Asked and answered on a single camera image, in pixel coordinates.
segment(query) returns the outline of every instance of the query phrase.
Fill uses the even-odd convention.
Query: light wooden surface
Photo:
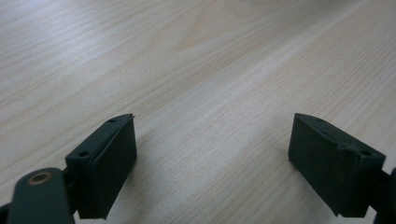
[[[396,165],[396,2],[0,3],[0,204],[131,112],[137,164],[78,223],[372,223],[334,217],[287,151],[299,112]]]

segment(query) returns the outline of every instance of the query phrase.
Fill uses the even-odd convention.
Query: dark green plastic part
[[[385,158],[323,119],[294,117],[289,160],[335,215],[364,217],[371,205],[394,220],[391,201],[383,200],[392,193],[391,178],[382,171]]]

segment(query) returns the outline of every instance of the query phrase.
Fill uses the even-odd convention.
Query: black plastic piece
[[[20,179],[15,187],[7,223],[74,223],[69,213],[62,171],[46,168]]]
[[[0,224],[74,223],[77,210],[106,218],[135,160],[133,115],[110,119],[66,156],[66,169],[23,177],[12,203],[0,207]]]
[[[108,120],[66,156],[81,218],[106,218],[136,160],[134,118]]]
[[[394,193],[390,176],[382,171],[385,158],[323,119],[294,117],[289,160],[335,215],[364,217],[371,205],[392,221],[394,204],[382,201]]]

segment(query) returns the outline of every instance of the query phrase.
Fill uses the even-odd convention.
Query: wooden table
[[[0,4],[0,204],[135,114],[109,217],[78,223],[372,223],[335,217],[288,161],[294,113],[396,164],[393,0]]]

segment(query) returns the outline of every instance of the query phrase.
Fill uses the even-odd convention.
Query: mounting hole
[[[80,157],[86,157],[86,156],[90,155],[90,153],[87,152],[87,151],[82,151],[82,152],[78,153],[78,155],[79,155]]]
[[[363,156],[374,156],[374,154],[369,152],[369,151],[361,151],[361,155],[363,155]]]
[[[31,176],[27,180],[27,183],[29,185],[39,185],[39,184],[42,184],[42,183],[46,182],[47,180],[49,180],[50,176],[51,176],[50,172],[38,173],[36,175]]]

